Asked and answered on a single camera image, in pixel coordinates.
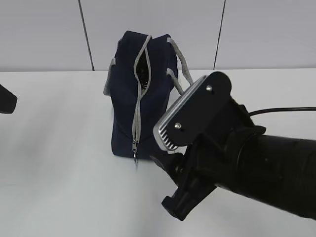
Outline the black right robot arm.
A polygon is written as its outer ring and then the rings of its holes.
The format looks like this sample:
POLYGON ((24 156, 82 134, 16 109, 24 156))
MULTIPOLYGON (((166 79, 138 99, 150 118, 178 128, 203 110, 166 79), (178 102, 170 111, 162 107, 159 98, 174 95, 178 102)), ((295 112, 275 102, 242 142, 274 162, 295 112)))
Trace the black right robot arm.
POLYGON ((176 184, 162 206, 187 215, 216 188, 300 217, 316 217, 316 143, 268 136, 243 105, 230 100, 184 154, 151 155, 176 184))

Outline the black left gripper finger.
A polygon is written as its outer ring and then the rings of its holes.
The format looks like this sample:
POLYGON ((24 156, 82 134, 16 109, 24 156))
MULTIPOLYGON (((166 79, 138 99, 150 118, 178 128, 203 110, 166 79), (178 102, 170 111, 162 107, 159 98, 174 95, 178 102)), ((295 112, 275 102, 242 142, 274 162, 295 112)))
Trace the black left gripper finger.
POLYGON ((16 108, 17 96, 0 85, 0 113, 12 114, 16 108))

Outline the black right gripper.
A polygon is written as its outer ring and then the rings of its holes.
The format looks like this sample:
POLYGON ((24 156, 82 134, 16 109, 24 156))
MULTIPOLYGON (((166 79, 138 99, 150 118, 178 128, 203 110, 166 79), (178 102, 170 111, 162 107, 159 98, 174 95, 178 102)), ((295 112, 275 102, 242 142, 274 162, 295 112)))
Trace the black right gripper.
POLYGON ((256 126, 246 108, 233 99, 225 104, 206 130, 184 154, 150 155, 178 186, 162 201, 164 209, 183 221, 217 187, 249 198, 263 198, 267 183, 255 177, 251 144, 266 132, 256 126))

